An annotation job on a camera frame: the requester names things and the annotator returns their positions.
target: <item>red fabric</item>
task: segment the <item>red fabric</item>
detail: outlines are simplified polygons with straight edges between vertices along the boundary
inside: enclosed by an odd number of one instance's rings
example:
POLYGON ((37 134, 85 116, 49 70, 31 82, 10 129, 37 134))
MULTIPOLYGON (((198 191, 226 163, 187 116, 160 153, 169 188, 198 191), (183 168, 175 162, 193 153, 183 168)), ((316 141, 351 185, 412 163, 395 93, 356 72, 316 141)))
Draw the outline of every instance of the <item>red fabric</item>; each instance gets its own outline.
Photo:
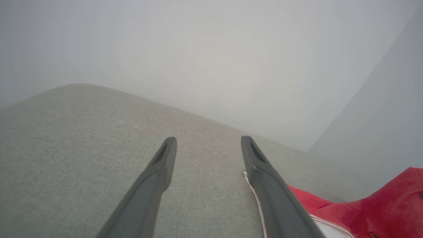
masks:
POLYGON ((408 168, 355 202, 332 203, 290 188, 310 214, 345 228, 356 238, 423 238, 423 169, 408 168))

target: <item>red cloth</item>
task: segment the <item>red cloth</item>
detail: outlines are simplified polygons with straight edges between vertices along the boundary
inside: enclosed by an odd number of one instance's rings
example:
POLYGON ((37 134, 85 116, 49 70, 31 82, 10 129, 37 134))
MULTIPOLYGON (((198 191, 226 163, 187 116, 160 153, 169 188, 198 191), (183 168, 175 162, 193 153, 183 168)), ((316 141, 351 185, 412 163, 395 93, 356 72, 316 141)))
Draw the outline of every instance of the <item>red cloth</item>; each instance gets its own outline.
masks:
POLYGON ((356 238, 423 238, 423 169, 408 168, 367 198, 332 203, 290 186, 305 209, 356 238))

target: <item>white wall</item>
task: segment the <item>white wall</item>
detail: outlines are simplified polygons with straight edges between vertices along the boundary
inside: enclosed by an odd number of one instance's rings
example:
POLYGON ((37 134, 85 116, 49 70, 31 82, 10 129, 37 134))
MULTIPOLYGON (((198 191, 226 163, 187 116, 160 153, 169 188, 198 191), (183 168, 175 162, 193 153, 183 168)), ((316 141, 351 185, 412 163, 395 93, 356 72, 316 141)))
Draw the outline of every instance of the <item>white wall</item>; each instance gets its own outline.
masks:
POLYGON ((3 0, 0 107, 91 83, 307 151, 421 0, 3 0))
POLYGON ((309 151, 382 186, 423 168, 423 6, 309 151))

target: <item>gray fabric surface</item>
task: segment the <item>gray fabric surface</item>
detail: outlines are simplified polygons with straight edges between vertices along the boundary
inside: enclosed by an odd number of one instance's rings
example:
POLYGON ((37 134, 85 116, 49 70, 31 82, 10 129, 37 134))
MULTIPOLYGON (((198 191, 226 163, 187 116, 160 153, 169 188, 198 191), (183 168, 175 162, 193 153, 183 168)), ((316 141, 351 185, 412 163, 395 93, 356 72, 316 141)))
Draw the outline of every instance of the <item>gray fabric surface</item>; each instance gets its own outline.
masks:
MULTIPOLYGON (((155 237, 261 237, 237 129, 141 97, 75 84, 0 112, 0 237, 94 237, 168 136, 178 140, 155 237)), ((341 202, 366 184, 252 136, 293 186, 341 202)))

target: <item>white fabric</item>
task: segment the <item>white fabric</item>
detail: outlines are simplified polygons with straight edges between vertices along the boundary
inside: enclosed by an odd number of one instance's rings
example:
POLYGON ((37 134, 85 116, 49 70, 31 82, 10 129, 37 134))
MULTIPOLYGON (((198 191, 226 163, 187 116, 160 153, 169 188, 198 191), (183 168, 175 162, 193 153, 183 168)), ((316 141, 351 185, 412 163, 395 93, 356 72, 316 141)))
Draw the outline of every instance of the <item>white fabric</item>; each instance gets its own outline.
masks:
MULTIPOLYGON (((267 238, 266 226, 264 224, 263 210, 261 209, 260 201, 258 199, 258 196, 254 188, 251 186, 250 182, 248 181, 247 172, 244 172, 243 174, 244 174, 245 181, 247 181, 257 201, 258 211, 260 212, 261 225, 263 226, 264 238, 267 238)), ((309 215, 326 238, 354 238, 354 236, 350 232, 345 230, 344 228, 332 222, 323 220, 315 215, 312 215, 312 214, 309 214, 309 215)))

